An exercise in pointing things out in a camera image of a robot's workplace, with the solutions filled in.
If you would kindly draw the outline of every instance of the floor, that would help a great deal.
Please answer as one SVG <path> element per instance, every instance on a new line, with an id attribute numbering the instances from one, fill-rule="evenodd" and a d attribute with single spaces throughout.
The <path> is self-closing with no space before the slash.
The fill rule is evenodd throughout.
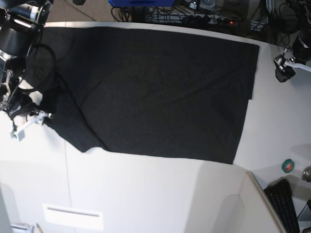
<path id="1" fill-rule="evenodd" d="M 49 22 L 58 21 L 115 21 L 110 13 L 108 0 L 87 0 L 83 6 L 76 6 L 72 0 L 54 0 Z"/>

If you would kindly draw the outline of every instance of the white table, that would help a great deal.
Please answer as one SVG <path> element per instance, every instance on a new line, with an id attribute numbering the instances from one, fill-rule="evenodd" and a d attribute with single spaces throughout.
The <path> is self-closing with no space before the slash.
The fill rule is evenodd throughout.
<path id="1" fill-rule="evenodd" d="M 290 173 L 290 180 L 297 184 L 296 187 L 304 187 L 305 197 L 309 195 L 309 184 L 301 182 L 298 178 L 305 161 L 311 154 L 311 75 L 305 71 L 298 71 L 292 80 L 279 83 L 275 78 L 275 66 L 273 59 L 282 52 L 282 48 L 267 43 L 196 29 L 188 29 L 173 26 L 140 24 L 140 23 L 118 23 L 118 22 L 59 22 L 48 23 L 51 27 L 95 27 L 108 26 L 126 29 L 149 29 L 159 31 L 173 31 L 190 33 L 203 36 L 212 36 L 233 41 L 257 44 L 260 46 L 258 69 L 256 72 L 254 95 L 249 101 L 242 138 L 239 144 L 235 165 L 252 171 L 258 178 L 260 184 L 265 187 L 285 173 L 281 171 L 281 164 L 288 158 L 297 162 L 297 170 Z M 58 156 L 50 155 L 48 158 L 40 158 L 45 154 L 44 148 L 33 155 L 30 145 L 33 145 L 37 137 L 37 131 L 41 131 L 39 141 L 42 147 L 52 146 L 55 141 L 63 144 Z M 24 156 L 13 156 L 14 161 L 22 160 L 26 164 L 42 167 L 49 160 L 59 157 L 57 164 L 48 164 L 58 167 L 61 174 L 63 194 L 61 198 L 66 200 L 63 206 L 72 206 L 78 209 L 89 209 L 101 211 L 105 214 L 109 225 L 109 232 L 160 232 L 161 226 L 167 225 L 167 232 L 184 232 L 186 220 L 191 207 L 192 199 L 196 196 L 196 189 L 200 184 L 201 194 L 209 193 L 208 186 L 204 185 L 208 177 L 208 171 L 212 167 L 219 169 L 232 169 L 232 166 L 218 163 L 174 158 L 157 158 L 139 155 L 127 155 L 110 153 L 99 148 L 91 149 L 87 153 L 80 153 L 77 149 L 58 137 L 48 127 L 29 128 L 26 131 L 27 145 L 23 148 Z M 9 155 L 1 153 L 0 163 L 13 160 Z M 14 192 L 25 192 L 16 180 L 9 179 L 11 171 L 0 170 L 0 178 L 14 187 Z M 44 171 L 51 176 L 51 171 Z M 36 184 L 47 190 L 51 196 L 55 194 L 54 188 L 42 182 L 34 176 L 24 175 L 25 183 Z M 242 173 L 235 179 L 242 179 Z M 27 195 L 34 195 L 35 191 L 27 190 Z M 50 204 L 56 204 L 58 199 L 48 199 Z M 35 198 L 31 199 L 32 205 L 38 205 Z M 300 212 L 304 201 L 296 200 L 296 211 Z M 25 206 L 18 205 L 19 211 L 26 211 Z M 204 202 L 198 207 L 204 208 Z M 137 218 L 141 218 L 141 225 L 137 226 Z M 24 221 L 33 219 L 24 217 Z M 77 233 L 88 233 L 89 231 L 76 229 Z"/>

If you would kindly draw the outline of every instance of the black cloth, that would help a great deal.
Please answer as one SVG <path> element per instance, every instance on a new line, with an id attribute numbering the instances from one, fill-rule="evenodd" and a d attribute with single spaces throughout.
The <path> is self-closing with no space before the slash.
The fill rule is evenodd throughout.
<path id="1" fill-rule="evenodd" d="M 78 150 L 233 163 L 258 46 L 109 27 L 46 28 L 42 43 L 67 84 L 41 90 L 54 113 L 47 124 Z M 48 64 L 39 52 L 26 80 L 40 83 Z"/>

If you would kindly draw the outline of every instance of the black keyboard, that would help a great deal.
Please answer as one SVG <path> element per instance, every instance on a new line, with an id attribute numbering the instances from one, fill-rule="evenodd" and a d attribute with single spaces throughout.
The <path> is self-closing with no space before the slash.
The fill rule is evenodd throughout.
<path id="1" fill-rule="evenodd" d="M 292 199 L 292 189 L 287 179 L 267 187 L 266 193 L 269 201 L 276 210 L 288 233 L 300 233 L 296 211 Z"/>

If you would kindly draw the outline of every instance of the blue container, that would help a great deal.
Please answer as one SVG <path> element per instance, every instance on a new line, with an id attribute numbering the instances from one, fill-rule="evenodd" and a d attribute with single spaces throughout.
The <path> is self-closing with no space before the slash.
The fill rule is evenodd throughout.
<path id="1" fill-rule="evenodd" d="M 178 0 L 109 0 L 112 6 L 174 6 Z"/>

